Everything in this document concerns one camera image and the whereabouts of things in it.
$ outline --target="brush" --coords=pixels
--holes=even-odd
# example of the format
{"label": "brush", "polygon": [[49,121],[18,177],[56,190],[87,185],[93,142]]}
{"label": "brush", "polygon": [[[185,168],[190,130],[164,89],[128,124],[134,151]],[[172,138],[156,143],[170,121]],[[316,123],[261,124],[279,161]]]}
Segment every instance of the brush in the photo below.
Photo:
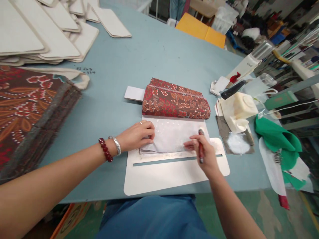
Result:
{"label": "brush", "polygon": [[[204,135],[204,131],[202,128],[198,130],[199,135]],[[202,143],[199,141],[199,162],[204,163],[204,149]]]}

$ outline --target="person's right hand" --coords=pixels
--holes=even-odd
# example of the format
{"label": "person's right hand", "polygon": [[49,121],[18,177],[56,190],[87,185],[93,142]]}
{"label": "person's right hand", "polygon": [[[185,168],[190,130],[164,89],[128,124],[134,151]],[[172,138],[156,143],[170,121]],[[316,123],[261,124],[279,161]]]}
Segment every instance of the person's right hand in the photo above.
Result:
{"label": "person's right hand", "polygon": [[[220,173],[216,154],[214,147],[206,140],[205,136],[203,135],[193,135],[190,137],[191,141],[185,142],[184,146],[188,150],[195,150],[197,155],[197,162],[200,168],[204,171],[206,176],[210,178],[212,175],[216,173]],[[200,156],[199,156],[199,142],[203,145],[204,150],[204,163],[200,163]]]}

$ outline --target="hand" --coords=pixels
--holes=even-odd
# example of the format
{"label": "hand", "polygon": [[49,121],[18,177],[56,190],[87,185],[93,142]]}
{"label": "hand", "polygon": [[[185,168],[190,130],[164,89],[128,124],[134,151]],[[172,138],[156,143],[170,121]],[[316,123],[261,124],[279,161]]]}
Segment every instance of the hand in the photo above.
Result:
{"label": "hand", "polygon": [[[197,162],[200,168],[204,171],[208,178],[211,178],[212,175],[220,173],[216,153],[214,147],[206,140],[203,135],[193,135],[190,137],[191,141],[184,143],[184,146],[188,150],[195,150],[197,155]],[[199,142],[203,145],[204,150],[204,163],[200,163],[199,156]]]}
{"label": "hand", "polygon": [[142,120],[141,123],[134,124],[116,137],[122,152],[131,151],[153,143],[155,137],[154,125],[152,122],[146,120]]}

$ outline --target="green fabric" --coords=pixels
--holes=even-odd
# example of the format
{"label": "green fabric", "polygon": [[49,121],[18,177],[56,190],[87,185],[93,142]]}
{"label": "green fabric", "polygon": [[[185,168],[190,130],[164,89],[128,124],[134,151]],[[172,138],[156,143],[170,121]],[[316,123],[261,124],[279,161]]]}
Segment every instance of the green fabric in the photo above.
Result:
{"label": "green fabric", "polygon": [[306,185],[307,181],[300,181],[299,179],[291,176],[289,173],[282,172],[283,180],[285,183],[291,183],[296,190],[300,190],[303,186]]}
{"label": "green fabric", "polygon": [[266,146],[273,152],[282,149],[281,169],[290,170],[297,162],[299,153],[302,151],[299,139],[283,127],[262,117],[255,119],[255,131],[264,138]]}
{"label": "green fabric", "polygon": [[296,165],[298,157],[299,157],[298,152],[290,152],[288,150],[283,150],[281,152],[281,158],[282,158],[281,170],[286,171],[286,170],[292,169]]}

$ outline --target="work table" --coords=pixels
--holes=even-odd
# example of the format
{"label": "work table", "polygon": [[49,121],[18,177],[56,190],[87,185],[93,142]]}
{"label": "work table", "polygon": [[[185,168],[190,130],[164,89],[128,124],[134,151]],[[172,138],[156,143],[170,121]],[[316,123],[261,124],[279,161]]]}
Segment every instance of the work table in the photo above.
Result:
{"label": "work table", "polygon": [[[141,104],[124,99],[124,93],[127,86],[144,89],[152,77],[202,92],[212,109],[206,121],[209,136],[220,138],[213,110],[217,97],[209,92],[210,84],[227,75],[242,58],[127,7],[100,2],[102,8],[115,12],[132,37],[112,38],[102,24],[88,22],[100,33],[87,57],[82,63],[64,61],[59,67],[83,71],[91,81],[40,167],[89,147],[101,137],[116,136],[139,122]],[[271,187],[254,131],[253,137],[254,154],[227,155],[230,175],[226,179],[235,191]],[[126,158],[125,152],[112,163],[100,166],[62,203],[126,198]],[[143,196],[207,192],[210,186],[205,181]]]}

